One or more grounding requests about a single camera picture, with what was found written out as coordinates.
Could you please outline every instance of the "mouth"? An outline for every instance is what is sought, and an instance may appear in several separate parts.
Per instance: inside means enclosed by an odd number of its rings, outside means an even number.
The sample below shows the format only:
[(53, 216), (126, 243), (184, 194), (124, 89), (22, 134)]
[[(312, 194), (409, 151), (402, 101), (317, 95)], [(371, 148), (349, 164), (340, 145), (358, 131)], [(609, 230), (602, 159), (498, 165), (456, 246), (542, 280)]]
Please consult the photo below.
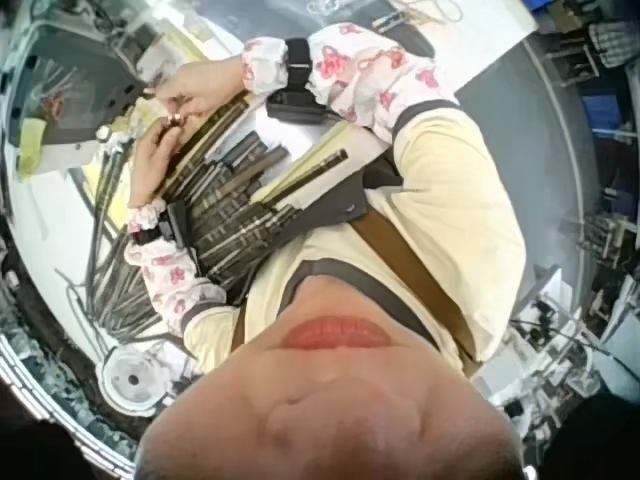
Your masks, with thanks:
[(280, 348), (328, 350), (335, 348), (381, 348), (391, 346), (391, 337), (381, 327), (357, 317), (320, 317), (297, 325), (285, 336)]

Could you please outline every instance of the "workbench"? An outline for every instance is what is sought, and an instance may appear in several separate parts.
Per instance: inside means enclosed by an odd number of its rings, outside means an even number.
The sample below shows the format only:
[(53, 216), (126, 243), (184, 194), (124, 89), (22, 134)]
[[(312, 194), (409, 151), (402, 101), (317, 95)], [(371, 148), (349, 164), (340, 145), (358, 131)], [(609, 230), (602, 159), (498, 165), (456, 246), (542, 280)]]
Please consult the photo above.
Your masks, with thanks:
[[(520, 0), (456, 1), (464, 12), (458, 23), (431, 23), (421, 26), (420, 31), (435, 46), (445, 78), (458, 90), (532, 33), (536, 25)], [(419, 8), (429, 11), (432, 6), (426, 2)], [(179, 12), (162, 8), (158, 16), (166, 15), (172, 22), (181, 22)], [(235, 42), (230, 50), (237, 51), (239, 45)], [(286, 138), (282, 140), (290, 151), (306, 148), (289, 146)], [(5, 156), (8, 169), (15, 169), (15, 149), (6, 145)], [(92, 212), (67, 171), (36, 175), (27, 182), (20, 182), (10, 173), (9, 194), (14, 213), (12, 233), (33, 282), (69, 337), (98, 362), (95, 339), (83, 333), (86, 325), (83, 329), (79, 322), (86, 320), (74, 311), (66, 296), (67, 283), (56, 272), (59, 270), (78, 284), (84, 281)], [(112, 339), (106, 340), (115, 345)]]

